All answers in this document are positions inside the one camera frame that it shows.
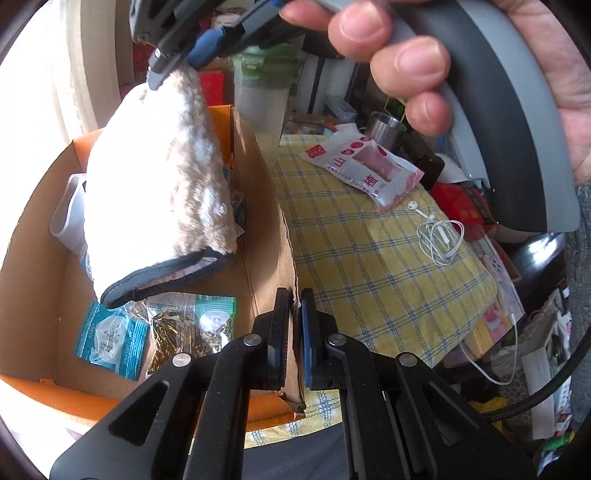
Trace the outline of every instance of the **metal rivet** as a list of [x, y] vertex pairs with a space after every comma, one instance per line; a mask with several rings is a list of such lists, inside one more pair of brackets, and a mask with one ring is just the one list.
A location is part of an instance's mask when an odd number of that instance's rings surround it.
[[417, 357], [411, 353], [403, 353], [398, 357], [398, 361], [403, 367], [414, 367], [417, 364]]
[[173, 357], [173, 365], [175, 367], [186, 367], [189, 363], [191, 363], [191, 355], [188, 353], [177, 353]]
[[259, 343], [262, 342], [262, 338], [260, 335], [256, 333], [249, 333], [244, 337], [244, 345], [248, 346], [257, 346]]
[[347, 343], [347, 337], [342, 333], [333, 333], [329, 336], [329, 343], [333, 346], [343, 346]]

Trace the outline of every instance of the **hand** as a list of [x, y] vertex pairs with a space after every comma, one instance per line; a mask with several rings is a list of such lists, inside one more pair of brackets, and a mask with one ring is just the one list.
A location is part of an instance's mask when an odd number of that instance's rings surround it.
[[[564, 28], [540, 0], [493, 1], [521, 32], [550, 83], [569, 141], [577, 184], [590, 181], [589, 68]], [[294, 25], [328, 30], [330, 42], [338, 52], [355, 61], [370, 62], [374, 80], [384, 93], [408, 98], [407, 118], [416, 130], [437, 136], [451, 126], [452, 115], [446, 101], [433, 91], [447, 77], [450, 56], [434, 38], [416, 37], [384, 47], [392, 31], [390, 17], [370, 0], [358, 1], [334, 16], [313, 0], [293, 0], [281, 10], [281, 16]]]

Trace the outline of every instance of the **plastic bag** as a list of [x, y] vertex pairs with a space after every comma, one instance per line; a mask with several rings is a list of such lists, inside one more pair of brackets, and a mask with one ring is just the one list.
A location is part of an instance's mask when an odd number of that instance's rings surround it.
[[300, 156], [367, 193], [380, 212], [394, 207], [423, 178], [423, 172], [409, 161], [355, 130], [336, 132]]
[[75, 354], [131, 380], [137, 380], [148, 324], [123, 308], [108, 310], [94, 301], [86, 315]]
[[[142, 316], [141, 306], [128, 307]], [[177, 353], [218, 353], [233, 340], [236, 299], [169, 292], [149, 297], [145, 309], [155, 349], [147, 376]]]

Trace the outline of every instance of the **gray handle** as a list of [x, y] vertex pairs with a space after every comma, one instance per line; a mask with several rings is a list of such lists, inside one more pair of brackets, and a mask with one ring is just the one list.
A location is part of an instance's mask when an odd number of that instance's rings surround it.
[[[352, 0], [318, 0], [338, 11]], [[481, 179], [493, 216], [522, 231], [580, 225], [569, 150], [548, 83], [512, 22], [487, 0], [398, 5], [394, 36], [431, 35], [450, 52], [440, 93], [454, 123], [450, 139], [465, 173]]]

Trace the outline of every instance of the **plush fabric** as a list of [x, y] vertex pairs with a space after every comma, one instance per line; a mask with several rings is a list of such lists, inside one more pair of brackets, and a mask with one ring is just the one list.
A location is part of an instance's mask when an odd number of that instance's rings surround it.
[[[135, 276], [136, 290], [178, 281], [203, 263], [198, 252], [236, 251], [219, 143], [193, 69], [155, 92], [137, 86], [105, 127], [87, 167], [85, 237], [98, 299], [124, 278]], [[166, 267], [150, 276], [155, 265]]]

